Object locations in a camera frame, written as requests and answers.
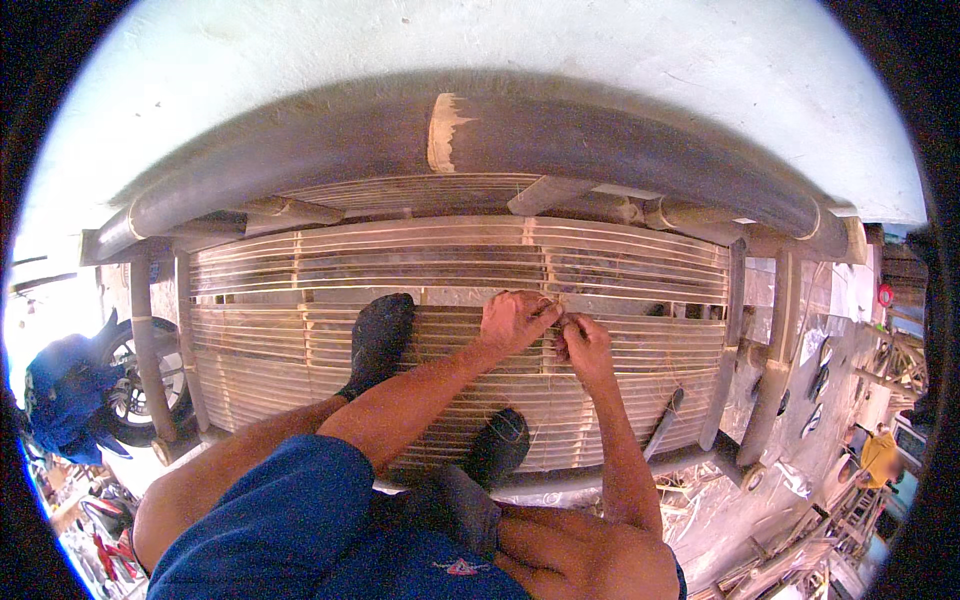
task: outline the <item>hand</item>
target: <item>hand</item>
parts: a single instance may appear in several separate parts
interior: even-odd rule
[[[499,361],[533,344],[563,313],[540,292],[504,290],[484,304],[477,341],[487,358]]]
[[[567,313],[562,323],[564,335],[557,339],[558,358],[570,361],[577,379],[594,399],[603,393],[619,394],[607,329],[581,313]]]

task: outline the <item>concrete wall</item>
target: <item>concrete wall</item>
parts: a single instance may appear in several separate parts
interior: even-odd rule
[[[17,256],[96,228],[179,145],[305,89],[476,68],[600,84],[754,141],[844,214],[925,221],[899,117],[812,0],[143,0],[103,41],[36,166]]]

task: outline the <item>foot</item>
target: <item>foot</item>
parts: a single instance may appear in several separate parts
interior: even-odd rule
[[[409,294],[382,296],[365,306],[353,324],[350,381],[337,396],[351,401],[394,376],[413,330]]]
[[[489,492],[504,475],[512,473],[530,449],[530,429],[523,415],[512,408],[495,413],[473,441],[462,469]]]

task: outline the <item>man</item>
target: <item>man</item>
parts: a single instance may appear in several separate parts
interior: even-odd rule
[[[903,460],[886,424],[878,423],[876,432],[871,432],[855,423],[847,429],[844,442],[859,457],[862,472],[853,484],[860,490],[878,490],[888,481],[899,483],[903,480]],[[841,483],[850,481],[856,469],[856,461],[849,460],[840,471]]]
[[[372,490],[373,475],[473,378],[562,316],[558,353],[600,423],[604,518],[490,501],[485,488],[529,447],[510,409],[494,416],[463,469],[440,469],[404,495]],[[408,295],[375,300],[354,325],[341,392],[246,427],[154,482],[132,542],[153,571],[149,597],[685,597],[607,331],[539,293],[502,292],[463,350],[395,374],[413,317]]]

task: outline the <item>motorcycle tire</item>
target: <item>motorcycle tire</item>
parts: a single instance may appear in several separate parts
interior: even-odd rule
[[[152,325],[154,330],[174,333],[177,326],[166,319],[153,317]],[[110,363],[113,359],[113,353],[133,339],[133,327],[130,320],[117,324],[117,331],[104,347],[102,360]],[[190,391],[183,383],[183,389],[180,392],[177,401],[170,407],[170,417],[177,428],[181,428],[190,417],[193,416],[193,402],[190,400]],[[112,408],[108,411],[107,429],[114,438],[123,444],[145,448],[150,447],[150,442],[156,437],[156,429],[152,421],[144,423],[132,423],[121,419]]]

